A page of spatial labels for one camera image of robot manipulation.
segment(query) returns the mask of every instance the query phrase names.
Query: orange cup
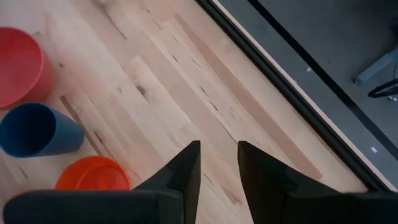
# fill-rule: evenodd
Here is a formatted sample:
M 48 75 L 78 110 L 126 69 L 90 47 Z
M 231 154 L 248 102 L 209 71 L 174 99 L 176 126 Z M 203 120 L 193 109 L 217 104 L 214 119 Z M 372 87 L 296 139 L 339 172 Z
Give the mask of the orange cup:
M 49 58 L 30 34 L 0 27 L 0 110 L 44 100 L 54 78 Z
M 59 177 L 57 190 L 129 190 L 130 178 L 116 162 L 88 156 L 68 166 Z

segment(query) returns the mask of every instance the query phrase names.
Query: wood grain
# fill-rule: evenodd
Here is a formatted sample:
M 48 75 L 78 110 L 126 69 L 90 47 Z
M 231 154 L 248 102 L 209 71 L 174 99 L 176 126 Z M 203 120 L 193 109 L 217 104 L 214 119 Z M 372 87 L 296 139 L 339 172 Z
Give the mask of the wood grain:
M 24 3 L 0 2 L 7 11 L 0 26 L 35 34 L 57 73 L 46 103 L 81 124 L 86 139 L 61 156 L 1 152 L 1 206 L 26 190 L 53 188 L 66 166 L 93 154 L 116 160 L 138 185 L 196 139 L 197 223 L 252 223 L 240 140 L 336 190 L 366 190 L 194 0 Z

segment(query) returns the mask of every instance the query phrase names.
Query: cup rim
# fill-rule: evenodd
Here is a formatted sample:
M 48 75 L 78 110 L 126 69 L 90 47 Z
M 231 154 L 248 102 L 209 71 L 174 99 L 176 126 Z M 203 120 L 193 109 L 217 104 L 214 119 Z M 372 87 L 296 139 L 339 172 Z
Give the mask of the cup rim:
M 54 132 L 52 133 L 52 137 L 51 137 L 51 139 L 48 141 L 48 143 L 47 143 L 42 149 L 40 149 L 40 150 L 38 150 L 38 151 L 36 151 L 35 153 L 32 153 L 32 154 L 25 154 L 25 155 L 23 155 L 23 156 L 16 155 L 16 154 L 13 154 L 13 153 L 9 152 L 9 150 L 5 149 L 4 146 L 1 145 L 1 148 L 2 148 L 2 150 L 3 150 L 5 153 L 7 153 L 9 156 L 16 157 L 16 158 L 34 157 L 34 156 L 38 155 L 40 152 L 42 152 L 43 149 L 45 149 L 48 145 L 50 145 L 51 142 L 54 140 L 55 132 L 57 131 L 57 126 L 58 126 L 58 121 L 57 121 L 57 119 L 56 119 L 56 117 L 55 117 L 55 115 L 54 115 L 54 112 L 52 111 L 52 109 L 51 109 L 49 106 L 47 106 L 47 105 L 45 105 L 45 104 L 43 104 L 43 103 L 31 102 L 31 103 L 23 103 L 23 104 L 21 104 L 21 105 L 18 105 L 18 106 L 15 107 L 15 108 L 13 108 L 12 110 L 8 111 L 8 113 L 3 117 L 3 119 L 2 119 L 1 122 L 0 122 L 0 129 L 2 128 L 4 121 L 7 119 L 8 116 L 10 116 L 11 113 L 12 113 L 13 111 L 17 110 L 17 109 L 20 109 L 20 108 L 23 107 L 23 106 L 40 106 L 40 107 L 42 107 L 42 108 L 45 108 L 46 110 L 49 110 L 50 113 L 51 113 L 51 115 L 52 115 L 52 118 L 53 118 L 53 120 L 54 120 Z
M 32 82 L 32 84 L 30 84 L 30 86 L 26 89 L 26 91 L 23 92 L 23 94 L 21 94 L 21 96 L 18 97 L 16 100 L 14 100 L 13 102 L 9 102 L 9 103 L 5 103 L 3 105 L 0 105 L 0 110 L 1 110 L 2 108 L 7 108 L 7 107 L 13 105 L 14 103 L 17 103 L 18 101 L 23 99 L 23 97 L 25 97 L 33 89 L 33 87 L 38 82 L 41 74 L 43 74 L 45 59 L 44 59 L 44 51 L 43 51 L 42 47 L 40 46 L 39 42 L 30 33 L 26 32 L 26 31 L 24 31 L 22 29 L 18 29 L 16 27 L 11 27 L 11 26 L 0 26 L 0 29 L 14 30 L 14 31 L 20 32 L 21 34 L 24 34 L 24 35 L 28 36 L 31 40 L 33 40 L 33 43 L 36 45 L 37 49 L 39 50 L 39 54 L 40 54 L 40 68 L 39 68 L 38 74 L 35 77 L 34 82 Z

